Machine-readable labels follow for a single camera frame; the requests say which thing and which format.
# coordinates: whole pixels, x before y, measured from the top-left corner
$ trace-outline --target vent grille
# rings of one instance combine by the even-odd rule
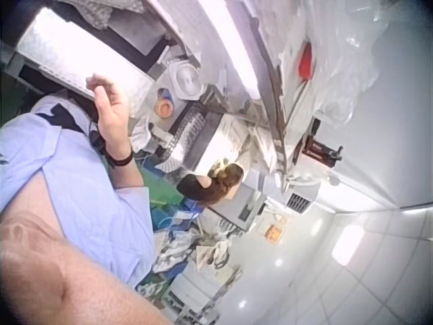
[[[291,208],[292,210],[295,210],[297,213],[304,213],[306,208],[309,207],[310,201],[307,199],[293,193],[292,196],[289,199],[289,202],[287,203],[287,207]]]

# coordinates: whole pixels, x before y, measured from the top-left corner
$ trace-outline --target fingers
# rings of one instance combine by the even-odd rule
[[[96,86],[93,92],[95,94],[97,113],[99,118],[104,120],[112,113],[110,100],[108,99],[106,90],[103,86]]]
[[[86,78],[86,87],[89,90],[94,90],[96,86],[111,87],[114,81],[108,77],[94,73],[92,77]]]
[[[127,105],[128,100],[122,89],[112,79],[103,77],[99,74],[94,73],[92,77],[86,78],[86,88],[91,91],[95,91],[97,86],[105,88],[108,99],[111,105],[125,104]]]

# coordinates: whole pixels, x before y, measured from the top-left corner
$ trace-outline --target woman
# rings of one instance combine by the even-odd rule
[[[237,164],[230,164],[219,171],[215,177],[189,174],[177,185],[177,190],[191,200],[198,201],[202,207],[209,207],[221,201],[230,190],[239,184],[244,171]]]

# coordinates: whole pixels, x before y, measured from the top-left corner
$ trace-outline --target hand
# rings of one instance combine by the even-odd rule
[[[116,160],[127,158],[131,153],[127,97],[119,85],[98,74],[86,78],[86,87],[95,94],[95,105],[99,115],[97,126],[106,141],[108,154]]]

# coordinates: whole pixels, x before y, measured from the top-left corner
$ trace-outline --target green floor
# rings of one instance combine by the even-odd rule
[[[20,113],[28,112],[41,98],[8,74],[1,73],[0,126]]]
[[[143,175],[144,186],[149,188],[151,206],[179,204],[183,200],[183,195],[169,182],[146,169],[141,169],[141,174]]]

